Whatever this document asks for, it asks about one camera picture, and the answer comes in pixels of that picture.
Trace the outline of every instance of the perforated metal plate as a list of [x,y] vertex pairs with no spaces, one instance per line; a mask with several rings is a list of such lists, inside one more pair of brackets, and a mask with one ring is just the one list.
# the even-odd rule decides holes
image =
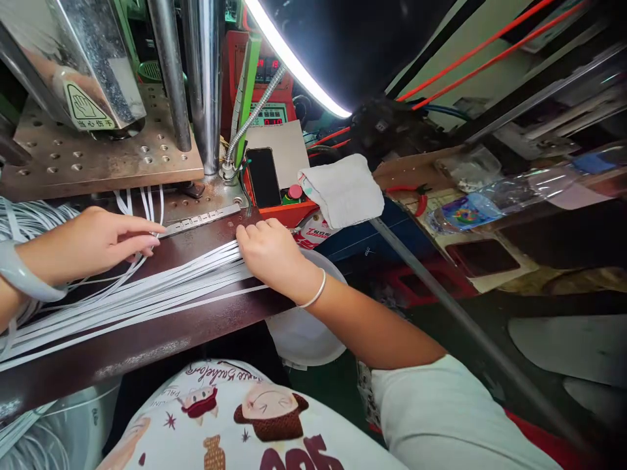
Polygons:
[[198,149],[177,150],[169,103],[158,84],[141,85],[148,115],[142,131],[125,140],[96,140],[52,121],[29,99],[14,139],[33,157],[5,166],[0,194],[19,202],[199,180]]

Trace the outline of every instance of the silver bracelet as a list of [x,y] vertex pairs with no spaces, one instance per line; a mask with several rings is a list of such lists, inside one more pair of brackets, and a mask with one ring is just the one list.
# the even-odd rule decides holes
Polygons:
[[16,244],[14,240],[0,242],[0,275],[15,289],[36,300],[50,303],[65,297],[64,290],[49,286],[31,273],[15,251]]
[[318,289],[318,293],[309,302],[307,302],[306,304],[300,305],[300,306],[297,305],[297,307],[299,307],[299,308],[307,308],[307,307],[309,307],[312,303],[314,303],[316,300],[318,300],[318,298],[322,294],[322,291],[325,288],[325,284],[327,284],[327,272],[324,271],[324,269],[322,269],[322,268],[320,268],[320,269],[322,270],[322,285],[320,286],[320,289]]

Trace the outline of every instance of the water bottle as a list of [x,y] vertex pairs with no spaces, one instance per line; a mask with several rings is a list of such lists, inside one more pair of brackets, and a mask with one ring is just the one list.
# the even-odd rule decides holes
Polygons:
[[440,234],[464,232],[563,193],[582,176],[625,164],[627,140],[601,147],[567,165],[496,181],[430,212],[426,221]]

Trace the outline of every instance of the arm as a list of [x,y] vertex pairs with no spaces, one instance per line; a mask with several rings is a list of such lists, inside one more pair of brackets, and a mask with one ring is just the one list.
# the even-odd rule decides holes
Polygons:
[[[31,240],[15,250],[29,270],[45,283],[60,286],[108,271],[135,253],[152,256],[159,240],[149,232],[165,228],[141,217],[117,215],[98,207]],[[0,332],[7,328],[26,296],[0,276]]]
[[[237,228],[250,271],[299,305],[322,283],[275,219]],[[486,388],[435,340],[331,276],[307,308],[372,371],[383,436],[409,468],[558,470],[510,421]]]
[[[297,305],[309,302],[322,284],[322,271],[307,260],[290,232],[276,219],[237,228],[242,256],[251,272]],[[385,306],[331,276],[307,311],[325,323],[355,356],[375,369],[431,364],[446,351],[435,340]]]

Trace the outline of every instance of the warning label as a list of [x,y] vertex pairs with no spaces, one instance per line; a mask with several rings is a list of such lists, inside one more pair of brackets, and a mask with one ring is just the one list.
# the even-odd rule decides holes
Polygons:
[[113,119],[73,82],[65,82],[65,97],[72,121],[81,131],[115,129]]

